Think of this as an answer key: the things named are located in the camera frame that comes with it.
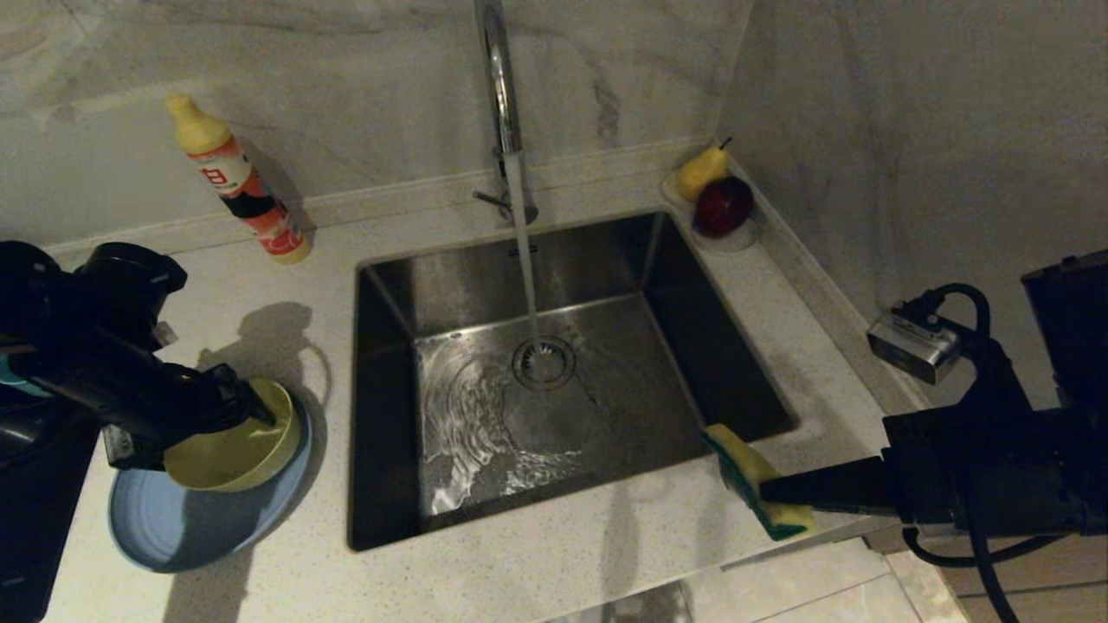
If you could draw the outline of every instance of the yellow pear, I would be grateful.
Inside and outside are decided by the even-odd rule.
[[[705,186],[727,177],[727,152],[724,147],[730,142],[728,139],[718,147],[708,147],[677,170],[677,192],[685,201],[696,203]]]

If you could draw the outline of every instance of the sink drain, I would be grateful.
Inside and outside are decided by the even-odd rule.
[[[573,348],[552,335],[526,340],[512,355],[512,372],[525,387],[538,391],[550,391],[565,385],[573,377],[577,357]]]

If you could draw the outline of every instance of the faucet handle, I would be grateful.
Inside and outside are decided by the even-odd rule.
[[[473,198],[481,200],[485,203],[495,205],[496,210],[500,211],[500,216],[504,221],[514,224],[515,214],[512,211],[512,204],[511,202],[507,201],[506,195],[507,193],[504,193],[500,197],[494,197],[488,193],[482,193],[481,191],[473,191]],[[523,208],[523,214],[524,218],[526,218],[527,225],[530,225],[535,222],[535,218],[538,218],[538,208],[532,205],[531,203],[526,203],[526,206]]]

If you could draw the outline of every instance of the small camera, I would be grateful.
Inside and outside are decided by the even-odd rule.
[[[942,318],[929,323],[900,309],[888,310],[866,331],[870,350],[881,359],[929,384],[942,381],[962,355],[962,336]]]

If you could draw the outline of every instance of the sponge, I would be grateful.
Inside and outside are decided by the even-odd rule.
[[[728,489],[742,498],[770,539],[783,541],[815,528],[811,507],[761,500],[761,483],[780,478],[781,474],[731,429],[715,423],[704,429],[700,436],[719,456],[719,471]]]

